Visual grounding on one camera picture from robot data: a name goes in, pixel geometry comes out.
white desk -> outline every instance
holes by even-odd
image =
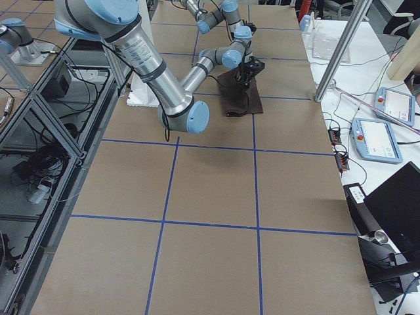
[[[331,37],[339,37],[346,25],[345,21],[320,20],[317,21],[317,23],[320,25],[319,32],[328,34],[328,36]],[[312,75],[315,82],[319,83],[327,67],[326,65],[319,64],[327,64],[327,60],[313,58],[312,50],[308,49],[308,35],[303,35],[303,39],[305,41],[308,59],[311,62]],[[373,60],[380,56],[382,57],[376,61],[368,62],[367,64],[361,66],[344,66],[345,64],[341,64],[334,77],[337,82],[337,86],[346,92],[355,95],[360,95],[366,92],[376,92],[376,90],[379,88],[379,80],[371,87],[370,90],[369,87],[377,79],[381,71],[384,71],[383,66],[389,61],[389,57],[368,22],[362,22],[360,25],[358,32],[350,44],[349,51],[350,64],[361,64],[368,60]],[[381,82],[381,86],[395,87],[401,83],[403,82],[391,81],[385,73]],[[410,93],[404,84],[396,87],[395,89],[404,93]],[[352,121],[354,116],[373,119],[376,118],[373,111],[363,105],[360,107],[360,110],[357,111],[358,103],[345,95],[342,96],[340,105],[337,107],[339,103],[339,97],[340,93],[338,91],[328,91],[322,100],[322,110],[331,114],[332,119],[336,120],[340,124],[341,128],[350,127],[350,124],[342,118],[349,121]],[[373,104],[374,97],[375,94],[367,94],[365,101]],[[420,112],[419,107],[416,107],[416,112]],[[325,114],[326,119],[330,118],[329,114]],[[420,117],[416,117],[414,127],[416,129],[420,128]],[[392,128],[394,130],[396,139],[399,142],[420,140],[418,136],[413,134],[411,131],[408,131],[407,129],[394,124],[392,125]],[[362,165],[367,172],[367,180],[363,185],[363,189],[367,194],[370,194],[374,189],[376,189],[376,187],[378,187],[391,175],[397,172],[397,170],[399,170],[407,162],[412,161],[417,166],[420,166],[420,144],[408,144],[400,146],[400,151],[402,153],[402,157],[404,158],[404,161],[401,164],[393,165],[388,163],[377,163],[365,161],[360,158],[355,149],[353,139],[348,136],[348,132],[348,129],[342,130],[341,138],[343,144],[348,148],[350,158],[354,159],[360,165]],[[349,165],[350,171],[344,172],[341,179],[343,185],[351,184],[354,182],[363,182],[365,179],[363,170],[351,161],[349,161]],[[378,301],[380,301],[380,297],[376,290],[372,289],[372,293],[375,299],[375,305],[377,307],[378,314],[389,314],[392,303],[379,304]],[[399,314],[405,313],[420,313],[420,293],[412,293],[407,296]]]

metal frame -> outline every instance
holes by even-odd
[[[347,47],[350,45],[354,34],[356,34],[359,25],[364,19],[364,16],[366,15],[366,12],[370,8],[371,4],[372,0],[357,2],[352,15],[350,16],[350,20],[348,21],[346,28],[344,29],[344,32],[337,44],[337,47],[334,50],[333,56],[331,57],[331,60],[328,63],[327,69],[325,70],[325,73],[320,81],[318,89],[316,90],[316,102],[321,102],[322,98],[327,92],[328,86],[331,83],[335,72],[337,72],[340,66],[341,59],[343,58]]]
[[[100,94],[96,106],[90,113],[85,130],[80,134],[78,140],[75,140],[64,127],[63,122],[55,114],[49,103],[41,95],[41,91],[45,88],[57,67],[61,65],[62,57],[65,58],[66,51],[69,51],[75,45],[75,42],[75,39],[70,39],[64,45],[56,58],[34,84],[31,84],[25,78],[24,74],[8,55],[0,51],[0,66],[3,66],[19,88],[26,92],[26,97],[24,97],[13,116],[0,131],[0,148],[4,147],[8,139],[11,138],[23,121],[23,118],[29,112],[33,112],[53,134],[63,149],[67,151],[70,157],[67,168],[57,183],[56,192],[54,193],[56,197],[44,208],[46,209],[45,216],[31,241],[26,256],[20,261],[21,270],[18,274],[11,275],[11,278],[5,279],[9,284],[8,287],[13,287],[12,291],[4,290],[2,292],[4,303],[0,306],[0,312],[5,312],[5,314],[12,312],[16,298],[20,294],[28,296],[28,300],[25,300],[21,305],[26,311],[21,311],[26,314],[32,307],[52,261],[53,255],[50,254],[54,253],[54,248],[60,241],[70,217],[72,205],[77,199],[74,197],[77,195],[77,191],[80,190],[87,174],[87,169],[84,168],[83,164],[92,162],[96,149],[100,144],[104,127],[116,104],[118,90],[123,90],[126,75],[129,72],[129,68],[124,68],[115,56],[108,56],[110,60],[110,76],[105,83],[104,90]],[[70,196],[70,199],[61,202],[59,198],[62,194]],[[0,215],[0,220],[10,223],[28,222],[28,224],[34,224],[37,221],[37,217],[3,213]],[[48,249],[40,247],[41,243],[43,245],[47,243]]]

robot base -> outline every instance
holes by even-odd
[[[48,43],[37,43],[37,46],[41,51],[52,51],[55,48],[55,45]],[[48,59],[50,54],[41,54],[41,56],[34,58],[32,60],[26,60],[22,58],[22,55],[19,51],[16,51],[11,59],[18,66],[42,66],[43,63]]]

connector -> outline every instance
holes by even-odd
[[[336,152],[334,158],[340,173],[350,170],[348,158],[344,154]]]

aluminum arm segment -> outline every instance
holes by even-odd
[[[173,130],[202,132],[209,121],[204,102],[194,102],[190,91],[177,81],[141,28],[135,0],[56,0],[55,22],[59,32],[71,37],[113,44],[135,68],[161,103]]]
[[[241,26],[236,29],[234,35],[235,40],[229,47],[205,49],[200,52],[198,62],[193,65],[190,73],[181,81],[184,89],[194,93],[215,66],[223,65],[229,69],[234,69],[242,61],[248,61],[252,55],[250,48],[251,30],[247,26]]]

